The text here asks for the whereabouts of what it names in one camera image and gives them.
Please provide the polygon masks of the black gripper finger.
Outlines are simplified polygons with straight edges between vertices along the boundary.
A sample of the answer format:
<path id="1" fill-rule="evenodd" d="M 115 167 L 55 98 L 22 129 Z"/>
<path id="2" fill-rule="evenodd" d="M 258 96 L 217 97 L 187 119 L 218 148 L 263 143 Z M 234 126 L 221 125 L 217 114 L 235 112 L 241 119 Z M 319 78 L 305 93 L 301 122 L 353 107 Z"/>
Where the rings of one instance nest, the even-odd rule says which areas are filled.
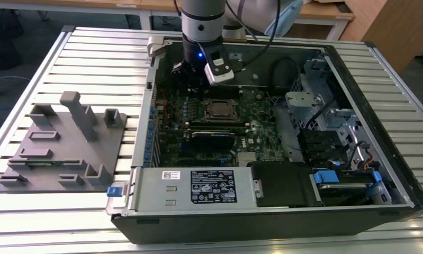
<path id="1" fill-rule="evenodd" d="M 194 67 L 187 61 L 175 64 L 171 71 L 181 87 L 187 91 L 203 95 L 209 90 L 209 80 L 205 71 Z"/>

